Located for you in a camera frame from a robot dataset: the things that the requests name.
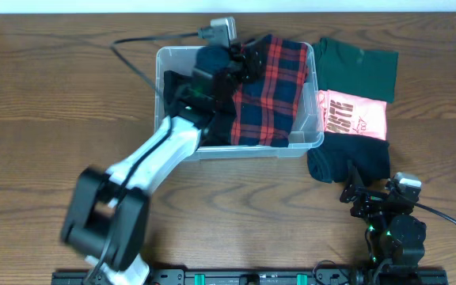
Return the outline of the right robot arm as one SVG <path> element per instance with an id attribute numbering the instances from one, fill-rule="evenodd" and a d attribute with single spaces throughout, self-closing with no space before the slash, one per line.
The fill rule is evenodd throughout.
<path id="1" fill-rule="evenodd" d="M 348 179 L 340 202 L 351 203 L 350 214 L 367 224 L 370 258 L 376 265 L 387 261 L 401 268 L 415 268 L 425 254 L 426 225 L 412 216 L 422 182 L 414 175 L 398 172 L 383 192 L 368 189 L 358 169 L 348 164 Z"/>

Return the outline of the red navy plaid garment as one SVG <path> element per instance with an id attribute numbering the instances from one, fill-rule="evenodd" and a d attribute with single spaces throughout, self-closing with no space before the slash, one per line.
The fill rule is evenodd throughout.
<path id="1" fill-rule="evenodd" d="M 263 39 L 262 77 L 242 84 L 234 94 L 237 113 L 230 130 L 235 146 L 287 147 L 309 77 L 309 47 L 273 35 Z"/>

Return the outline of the green t-shirt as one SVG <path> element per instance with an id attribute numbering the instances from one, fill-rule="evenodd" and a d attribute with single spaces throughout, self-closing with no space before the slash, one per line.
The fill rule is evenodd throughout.
<path id="1" fill-rule="evenodd" d="M 313 44 L 313 51 L 320 90 L 394 102 L 396 51 L 364 50 L 328 37 Z"/>

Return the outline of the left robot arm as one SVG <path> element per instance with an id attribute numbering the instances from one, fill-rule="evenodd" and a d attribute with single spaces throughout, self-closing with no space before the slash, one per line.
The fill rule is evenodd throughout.
<path id="1" fill-rule="evenodd" d="M 263 40 L 200 48 L 190 79 L 167 86 L 168 115 L 158 131 L 104 172 L 89 167 L 79 175 L 60 238 L 96 259 L 83 284 L 145 282 L 139 251 L 151 196 L 212 134 L 239 85 L 262 77 L 266 58 Z"/>

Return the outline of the black garment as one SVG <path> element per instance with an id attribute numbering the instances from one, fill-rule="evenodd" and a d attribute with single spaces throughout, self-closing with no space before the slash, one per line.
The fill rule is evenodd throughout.
<path id="1" fill-rule="evenodd" d="M 233 95 L 238 84 L 229 74 L 204 78 L 175 71 L 164 72 L 165 110 L 171 117 L 191 120 L 201 130 L 202 146 L 229 146 L 231 128 L 237 117 Z"/>

